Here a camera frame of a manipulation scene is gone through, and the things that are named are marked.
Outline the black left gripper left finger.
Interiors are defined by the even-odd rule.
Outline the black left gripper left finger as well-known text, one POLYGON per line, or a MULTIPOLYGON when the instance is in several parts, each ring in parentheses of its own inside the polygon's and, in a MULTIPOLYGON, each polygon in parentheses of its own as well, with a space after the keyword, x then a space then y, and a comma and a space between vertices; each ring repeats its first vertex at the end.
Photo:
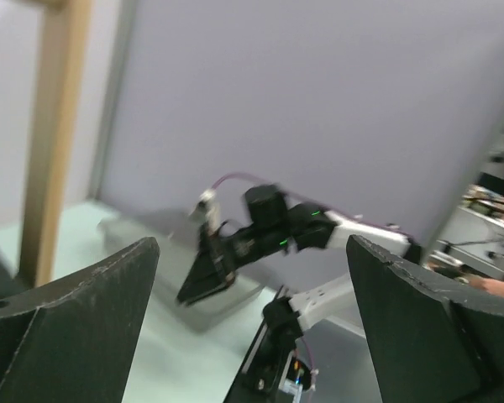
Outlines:
POLYGON ((120 402, 159 259, 142 238, 27 290, 0 261, 0 402, 120 402))

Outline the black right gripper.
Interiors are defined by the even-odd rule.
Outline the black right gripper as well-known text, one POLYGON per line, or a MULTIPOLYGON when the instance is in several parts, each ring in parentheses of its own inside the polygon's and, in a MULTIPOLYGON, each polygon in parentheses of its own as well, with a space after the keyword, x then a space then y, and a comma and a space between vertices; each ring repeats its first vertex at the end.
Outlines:
POLYGON ((278 252, 287 253, 290 243, 289 229, 278 225, 259 228, 251 224, 223 235, 219 229, 203 224, 199 230, 199 252, 177 293, 177 303, 194 305, 227 290, 238 269, 278 252))

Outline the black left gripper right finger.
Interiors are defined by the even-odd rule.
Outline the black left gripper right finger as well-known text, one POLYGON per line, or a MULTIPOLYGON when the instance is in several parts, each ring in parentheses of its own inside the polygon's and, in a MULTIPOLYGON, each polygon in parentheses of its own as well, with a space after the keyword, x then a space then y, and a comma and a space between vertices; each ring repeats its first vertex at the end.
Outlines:
POLYGON ((504 402, 504 298, 360 236, 346 254, 384 402, 504 402))

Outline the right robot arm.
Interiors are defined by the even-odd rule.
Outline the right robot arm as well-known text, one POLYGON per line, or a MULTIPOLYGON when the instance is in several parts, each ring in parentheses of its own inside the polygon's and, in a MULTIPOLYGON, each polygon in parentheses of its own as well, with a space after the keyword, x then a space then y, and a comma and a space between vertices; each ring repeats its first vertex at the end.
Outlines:
POLYGON ((249 224, 224 232, 214 190, 196 206, 197 249, 176 302, 191 306, 233 286, 239 271, 272 255, 294 257, 263 310, 262 333, 231 396, 287 402, 285 381, 310 390, 313 368, 291 357, 299 338, 347 303, 360 314, 384 402, 504 402, 504 297, 485 277, 395 228, 377 227, 311 201, 289 205, 262 184, 244 193, 249 224))

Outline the person hand in background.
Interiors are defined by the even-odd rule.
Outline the person hand in background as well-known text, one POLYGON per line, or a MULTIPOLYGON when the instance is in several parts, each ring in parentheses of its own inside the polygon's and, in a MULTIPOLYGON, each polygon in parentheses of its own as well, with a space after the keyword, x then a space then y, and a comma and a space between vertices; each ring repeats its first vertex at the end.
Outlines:
POLYGON ((504 297, 504 280, 476 277, 470 281, 470 285, 489 294, 504 297))

